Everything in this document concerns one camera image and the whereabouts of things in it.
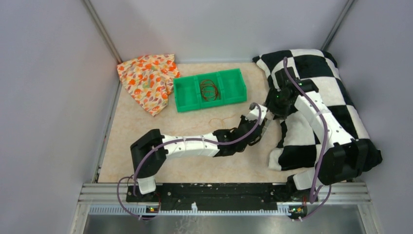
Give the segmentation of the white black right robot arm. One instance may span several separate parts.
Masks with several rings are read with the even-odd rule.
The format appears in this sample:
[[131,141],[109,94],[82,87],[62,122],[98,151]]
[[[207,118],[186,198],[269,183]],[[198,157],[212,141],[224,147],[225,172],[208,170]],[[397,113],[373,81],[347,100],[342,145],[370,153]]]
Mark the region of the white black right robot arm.
[[319,157],[306,165],[307,171],[291,176],[285,188],[286,196],[292,201],[300,200],[308,190],[313,203],[322,186],[362,174],[368,143],[354,139],[344,130],[311,80],[302,83],[294,79],[285,66],[278,85],[277,94],[269,98],[275,106],[275,118],[286,119],[288,111],[295,107],[321,142]]

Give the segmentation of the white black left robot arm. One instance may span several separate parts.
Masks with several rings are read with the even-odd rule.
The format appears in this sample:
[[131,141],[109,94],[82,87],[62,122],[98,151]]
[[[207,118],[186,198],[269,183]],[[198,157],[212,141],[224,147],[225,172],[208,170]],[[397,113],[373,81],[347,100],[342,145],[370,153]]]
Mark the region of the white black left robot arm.
[[232,156],[243,152],[261,140],[265,122],[265,115],[241,116],[238,127],[199,136],[163,135],[159,129],[148,131],[130,146],[134,167],[132,194],[147,202],[153,200],[154,176],[167,159]]

